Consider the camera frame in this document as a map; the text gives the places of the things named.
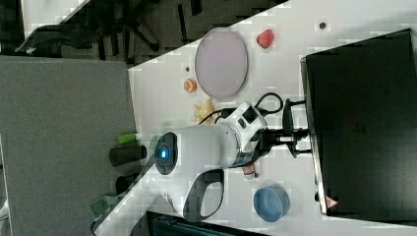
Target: black cylinder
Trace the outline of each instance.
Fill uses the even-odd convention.
[[[119,166],[146,158],[148,151],[145,146],[116,147],[112,148],[108,155],[111,165]]]

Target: orange object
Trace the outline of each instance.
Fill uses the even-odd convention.
[[[187,81],[184,82],[184,90],[187,93],[192,93],[196,91],[196,89],[197,89],[197,82],[195,80],[188,79]]]

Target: small toy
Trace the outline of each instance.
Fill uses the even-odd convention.
[[[275,38],[275,35],[273,34],[272,30],[268,29],[268,30],[263,31],[257,37],[257,43],[261,48],[266,49],[270,47],[274,38]]]
[[[212,107],[211,99],[208,99],[202,106],[198,104],[194,104],[194,108],[196,109],[196,111],[194,112],[194,119],[193,119],[193,121],[195,122],[202,121],[204,118],[206,118],[208,115],[210,115],[214,111]],[[211,121],[212,119],[210,117],[205,121],[205,124],[210,125]]]
[[[258,178],[259,175],[255,169],[255,164],[254,163],[250,163],[247,164],[245,166],[242,166],[242,170],[243,170],[243,175],[245,176],[245,179],[247,180],[251,180],[254,177]]]
[[[187,81],[184,82],[184,90],[187,93],[193,93],[194,91],[196,91],[196,89],[197,89],[197,82],[195,80],[188,79]]]

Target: white table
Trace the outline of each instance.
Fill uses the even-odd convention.
[[[319,29],[321,22],[328,27]],[[415,0],[291,0],[260,13],[230,27],[242,35],[246,44],[249,74],[247,83],[234,97],[215,100],[216,108],[237,106],[245,100],[255,102],[268,91],[275,91],[284,99],[300,98],[300,59],[304,56],[406,28],[417,29]],[[274,31],[275,41],[271,48],[263,50],[256,37],[266,29]],[[198,45],[196,41],[129,70],[137,130],[143,134],[146,145],[155,134],[195,124],[191,121],[193,104],[208,97],[200,88],[197,94],[185,93],[183,82],[195,77]],[[186,72],[186,67],[190,67],[190,72]],[[281,126],[281,114],[267,118],[271,128]],[[299,108],[293,114],[295,125],[305,128],[305,110]],[[309,146],[306,140],[299,149]],[[252,181],[244,180],[240,168],[225,171],[223,204],[206,222],[268,235],[417,235],[417,228],[321,215],[314,200],[314,167],[309,155],[294,159],[285,147],[277,147],[260,159],[258,167],[260,178]],[[291,202],[288,214],[275,223],[261,220],[253,208],[255,191],[270,183],[284,188]],[[162,198],[149,210],[177,215]]]
[[[89,0],[21,0],[25,37],[45,25],[56,25],[70,19]]]

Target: green object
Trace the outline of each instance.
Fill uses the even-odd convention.
[[[135,134],[129,134],[129,135],[119,135],[119,144],[124,145],[128,142],[133,142],[137,140],[137,136]]]
[[[118,203],[119,196],[103,196],[91,202],[89,204],[89,214],[91,215],[91,217],[93,219],[96,219],[106,211],[110,210],[112,206]]]

